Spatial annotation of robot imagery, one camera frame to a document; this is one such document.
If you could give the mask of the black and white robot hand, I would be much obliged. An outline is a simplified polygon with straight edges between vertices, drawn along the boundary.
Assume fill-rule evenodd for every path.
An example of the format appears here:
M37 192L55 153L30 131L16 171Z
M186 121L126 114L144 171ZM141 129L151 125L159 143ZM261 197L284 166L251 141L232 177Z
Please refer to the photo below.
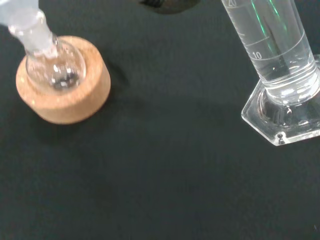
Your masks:
M162 15L173 15L187 11L197 4L200 0L137 0L140 6Z

